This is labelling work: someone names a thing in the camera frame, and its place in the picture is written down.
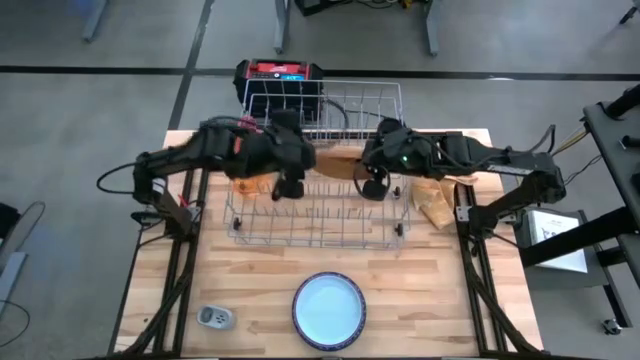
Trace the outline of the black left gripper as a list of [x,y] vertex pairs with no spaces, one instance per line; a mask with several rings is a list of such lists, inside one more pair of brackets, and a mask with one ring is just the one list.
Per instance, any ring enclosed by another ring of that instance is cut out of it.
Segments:
[[299,199],[304,196],[305,172],[316,166],[315,147],[302,138],[294,110],[274,110],[268,129],[271,158],[266,170],[268,173],[277,173],[271,199]]

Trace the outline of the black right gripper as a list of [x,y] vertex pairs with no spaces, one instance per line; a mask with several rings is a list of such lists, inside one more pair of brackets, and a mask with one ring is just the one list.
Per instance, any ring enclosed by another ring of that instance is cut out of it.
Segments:
[[366,141],[360,160],[360,195],[383,200],[391,189],[393,174],[422,176],[430,145],[400,120],[384,118]]

